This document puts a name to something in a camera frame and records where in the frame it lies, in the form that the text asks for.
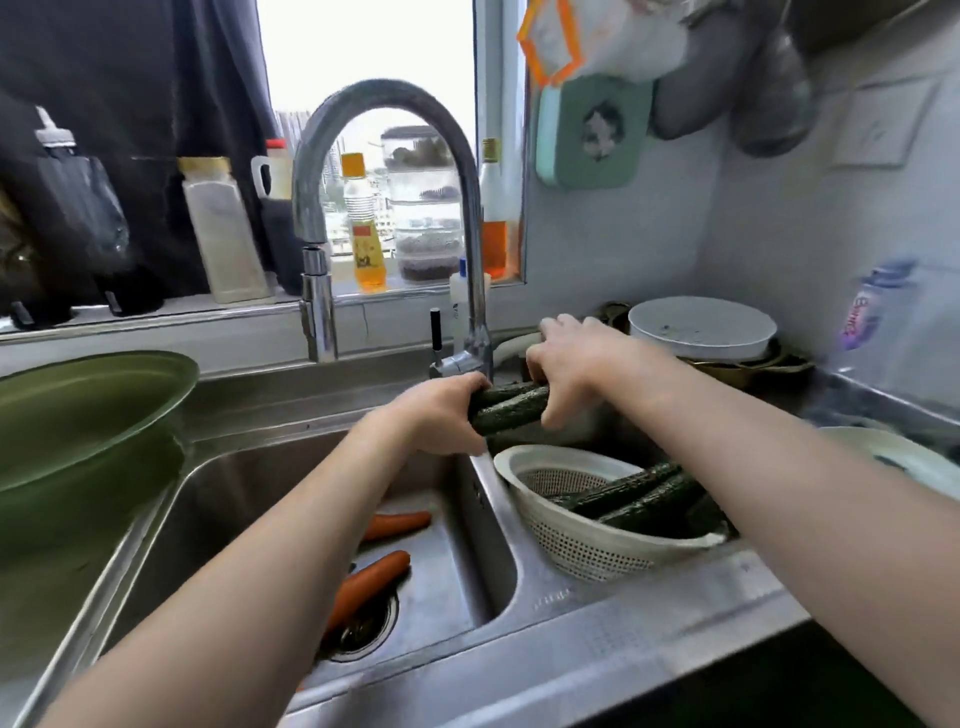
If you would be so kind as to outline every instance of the window sill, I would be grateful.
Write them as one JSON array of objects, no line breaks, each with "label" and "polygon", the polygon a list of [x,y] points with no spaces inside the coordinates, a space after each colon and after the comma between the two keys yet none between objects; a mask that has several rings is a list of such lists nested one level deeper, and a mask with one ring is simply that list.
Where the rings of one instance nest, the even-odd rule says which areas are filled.
[{"label": "window sill", "polygon": [[[518,279],[496,281],[493,286],[522,284]],[[383,291],[365,291],[359,287],[353,276],[350,260],[333,261],[333,293],[337,306],[382,303],[401,299],[416,299],[428,296],[446,296],[450,290],[446,281],[429,283],[411,283],[400,277],[396,271],[396,261],[387,260],[387,286]],[[216,303],[210,294],[169,299],[163,307],[144,316],[131,316],[119,319],[110,314],[105,305],[81,306],[75,309],[74,318],[58,327],[39,331],[21,331],[13,326],[9,318],[0,318],[0,346],[9,344],[27,344],[39,341],[72,339],[79,336],[91,336],[101,333],[119,333],[149,328],[167,328],[204,324],[217,321],[259,318],[283,314],[299,314],[300,300],[290,296],[280,287],[269,299],[245,301],[230,305]]]}]

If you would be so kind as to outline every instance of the electrical outlet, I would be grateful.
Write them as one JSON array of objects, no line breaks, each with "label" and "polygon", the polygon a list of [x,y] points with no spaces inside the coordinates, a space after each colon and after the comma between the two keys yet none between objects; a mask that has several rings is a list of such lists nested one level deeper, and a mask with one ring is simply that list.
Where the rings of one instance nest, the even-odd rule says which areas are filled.
[{"label": "electrical outlet", "polygon": [[857,89],[833,152],[833,164],[855,167],[906,164],[937,83],[920,79]]}]

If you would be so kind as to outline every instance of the white colander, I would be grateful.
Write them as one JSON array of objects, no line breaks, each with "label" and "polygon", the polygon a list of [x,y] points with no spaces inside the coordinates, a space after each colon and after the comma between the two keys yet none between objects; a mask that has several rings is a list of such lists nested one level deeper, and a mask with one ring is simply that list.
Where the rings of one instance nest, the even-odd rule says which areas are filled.
[{"label": "white colander", "polygon": [[642,468],[573,448],[522,445],[493,459],[496,471],[513,486],[520,516],[563,571],[589,581],[612,579],[670,564],[726,538],[663,539],[621,531],[570,513],[548,497],[583,493]]}]

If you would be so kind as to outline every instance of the chrome faucet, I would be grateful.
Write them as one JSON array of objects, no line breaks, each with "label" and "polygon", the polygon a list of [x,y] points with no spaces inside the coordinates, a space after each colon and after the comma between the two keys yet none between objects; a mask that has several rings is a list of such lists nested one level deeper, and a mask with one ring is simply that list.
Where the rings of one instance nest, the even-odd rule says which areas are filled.
[{"label": "chrome faucet", "polygon": [[463,352],[430,366],[431,376],[481,371],[492,376],[493,347],[487,329],[481,251],[480,181],[473,152],[450,112],[422,88],[403,81],[373,79],[349,85],[330,96],[313,112],[300,138],[294,159],[294,228],[307,245],[303,249],[303,299],[300,312],[310,358],[317,363],[336,361],[337,335],[333,324],[334,299],[324,247],[326,224],[320,205],[324,160],[347,123],[372,109],[403,109],[421,117],[444,139],[460,176],[464,234],[467,248],[469,334]]}]

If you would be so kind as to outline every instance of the sky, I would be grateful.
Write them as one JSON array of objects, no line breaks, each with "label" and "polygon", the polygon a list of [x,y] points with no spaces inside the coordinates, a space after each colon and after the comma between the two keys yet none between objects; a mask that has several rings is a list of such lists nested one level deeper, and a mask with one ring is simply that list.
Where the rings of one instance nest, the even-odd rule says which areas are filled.
[{"label": "sky", "polygon": [[[472,0],[257,0],[274,109],[312,111],[330,94],[370,78],[421,86],[476,137]],[[392,126],[421,123],[405,111],[351,122],[346,151],[382,163],[370,142]]]}]

